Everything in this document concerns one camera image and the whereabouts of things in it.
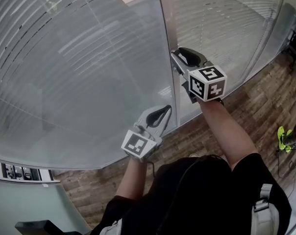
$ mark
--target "person's left arm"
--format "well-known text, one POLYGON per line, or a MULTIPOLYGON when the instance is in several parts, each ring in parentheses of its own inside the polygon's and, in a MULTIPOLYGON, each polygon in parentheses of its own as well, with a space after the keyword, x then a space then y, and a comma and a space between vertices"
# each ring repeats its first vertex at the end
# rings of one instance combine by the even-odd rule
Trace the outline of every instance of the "person's left arm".
POLYGON ((147 163, 130 158, 126 172, 116 192, 116 196, 139 200, 144 194, 147 163))
POLYGON ((103 228, 112 226, 115 221, 119 221, 142 198, 146 172, 147 163, 130 158, 115 197, 107 204, 101 222, 94 228, 91 235, 99 235, 103 228))

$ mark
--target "glass door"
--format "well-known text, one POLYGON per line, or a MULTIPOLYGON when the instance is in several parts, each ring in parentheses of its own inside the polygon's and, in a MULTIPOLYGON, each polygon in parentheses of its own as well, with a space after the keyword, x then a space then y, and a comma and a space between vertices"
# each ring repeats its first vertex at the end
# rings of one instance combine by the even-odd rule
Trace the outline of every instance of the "glass door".
POLYGON ((0 160, 100 168, 140 114, 172 105, 160 0, 0 0, 0 160))
MULTIPOLYGON (((279 6, 280 0, 172 0, 177 44, 219 65, 228 76, 229 93, 244 82, 258 58, 279 6)), ((181 88, 181 123, 199 113, 181 88)))

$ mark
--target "backpack strap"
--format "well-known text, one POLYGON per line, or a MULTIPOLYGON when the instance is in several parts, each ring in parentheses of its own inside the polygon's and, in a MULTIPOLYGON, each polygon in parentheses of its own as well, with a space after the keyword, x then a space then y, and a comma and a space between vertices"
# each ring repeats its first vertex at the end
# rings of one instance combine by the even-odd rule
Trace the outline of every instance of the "backpack strap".
POLYGON ((279 228, 279 212, 269 203, 272 185, 263 184, 260 199, 251 210, 251 235, 277 235, 279 228))
POLYGON ((102 229, 100 235, 121 235, 122 219, 115 221, 112 226, 108 226, 102 229))

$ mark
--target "wooden floor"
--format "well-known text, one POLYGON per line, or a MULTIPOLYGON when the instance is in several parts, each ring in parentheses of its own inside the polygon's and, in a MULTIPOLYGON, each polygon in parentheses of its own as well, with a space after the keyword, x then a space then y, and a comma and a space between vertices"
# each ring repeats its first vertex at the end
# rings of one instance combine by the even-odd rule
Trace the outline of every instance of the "wooden floor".
MULTIPOLYGON (((296 68, 288 67, 290 59, 280 54, 274 62, 224 99, 226 109, 248 132, 255 142, 269 170, 289 195, 293 189, 295 152, 280 155, 280 179, 277 176, 277 129, 293 129, 296 124, 296 68)), ((187 157, 217 154, 222 151, 203 116, 185 124, 166 136, 164 145, 151 158, 156 170, 159 166, 187 157)), ((114 196, 128 159, 101 170, 54 171, 78 211, 93 228, 100 221, 107 202, 114 196)), ((153 180, 148 167, 146 190, 153 180)))

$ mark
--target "neon yellow shoe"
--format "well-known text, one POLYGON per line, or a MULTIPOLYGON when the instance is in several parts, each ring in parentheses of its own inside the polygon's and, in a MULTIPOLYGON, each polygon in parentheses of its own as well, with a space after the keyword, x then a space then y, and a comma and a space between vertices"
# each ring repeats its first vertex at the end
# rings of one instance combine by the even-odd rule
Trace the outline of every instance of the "neon yellow shoe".
POLYGON ((289 153, 290 151, 291 151, 291 147, 289 146, 289 145, 287 145, 287 146, 285 146, 285 151, 287 152, 287 153, 289 153))
POLYGON ((280 126, 277 130, 277 139, 279 140, 279 150, 284 150, 285 149, 285 144, 283 143, 284 139, 284 128, 283 126, 280 126))
MULTIPOLYGON (((292 133, 292 130, 288 130, 287 133, 286 133, 286 136, 290 135, 292 133)), ((287 153, 289 153, 291 151, 291 147, 289 145, 285 146, 285 151, 287 153)))

